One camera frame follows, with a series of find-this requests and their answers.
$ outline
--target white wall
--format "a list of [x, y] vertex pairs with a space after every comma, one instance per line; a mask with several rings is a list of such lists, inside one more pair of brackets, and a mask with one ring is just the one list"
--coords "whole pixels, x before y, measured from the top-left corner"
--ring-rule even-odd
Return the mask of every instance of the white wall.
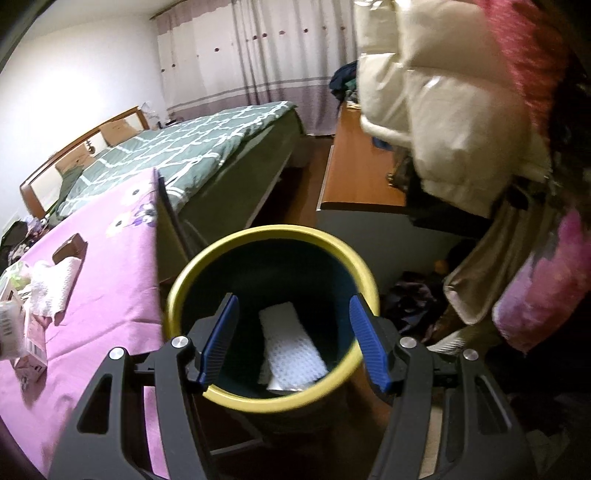
[[147, 17], [29, 38], [0, 73], [0, 228], [27, 213], [19, 185], [52, 153], [146, 101], [165, 118], [157, 33]]

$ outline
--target yellow trash can rim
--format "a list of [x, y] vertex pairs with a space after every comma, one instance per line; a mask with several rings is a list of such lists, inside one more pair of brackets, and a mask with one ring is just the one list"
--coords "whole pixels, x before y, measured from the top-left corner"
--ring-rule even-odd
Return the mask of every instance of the yellow trash can rim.
[[[181, 334], [184, 301], [193, 280], [209, 264], [236, 247], [254, 241], [281, 238], [308, 242], [337, 258], [353, 278], [357, 289], [363, 294], [374, 314], [379, 314], [378, 288], [374, 277], [365, 262], [350, 246], [329, 233], [314, 228], [298, 225], [265, 225], [228, 235], [211, 244], [189, 262], [174, 282], [168, 295], [167, 314], [163, 325], [165, 337], [169, 339]], [[328, 375], [310, 388], [285, 397], [241, 397], [215, 385], [211, 385], [203, 396], [223, 407], [249, 413], [280, 413], [294, 410], [321, 399], [341, 386], [358, 368], [362, 358], [359, 344], [354, 341], [347, 354]]]

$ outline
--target white tissue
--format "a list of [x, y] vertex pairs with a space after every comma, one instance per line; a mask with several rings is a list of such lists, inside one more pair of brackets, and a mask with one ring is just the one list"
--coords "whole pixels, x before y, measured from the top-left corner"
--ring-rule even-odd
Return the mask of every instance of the white tissue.
[[52, 319], [63, 312], [81, 263], [76, 257], [67, 257], [57, 265], [37, 262], [31, 273], [31, 312]]
[[298, 391], [328, 373], [291, 302], [261, 310], [259, 318], [265, 337], [259, 383], [268, 383], [269, 390]]

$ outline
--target curtain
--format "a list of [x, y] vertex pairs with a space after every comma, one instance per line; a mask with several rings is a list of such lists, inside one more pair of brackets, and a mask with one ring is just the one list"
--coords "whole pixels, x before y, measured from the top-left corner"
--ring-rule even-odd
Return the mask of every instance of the curtain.
[[328, 84], [357, 59], [351, 0], [186, 0], [156, 22], [171, 116], [290, 100], [308, 134], [335, 133]]

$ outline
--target blue gripper pad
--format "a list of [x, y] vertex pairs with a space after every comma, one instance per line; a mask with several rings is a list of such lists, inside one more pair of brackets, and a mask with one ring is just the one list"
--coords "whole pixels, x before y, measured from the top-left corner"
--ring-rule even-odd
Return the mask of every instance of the blue gripper pad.
[[361, 347], [369, 377], [383, 393], [386, 393], [392, 386], [388, 374], [388, 352], [374, 329], [374, 315], [360, 294], [351, 297], [349, 319]]
[[222, 310], [201, 356], [199, 383], [204, 389], [217, 380], [240, 318], [238, 297], [232, 295]]

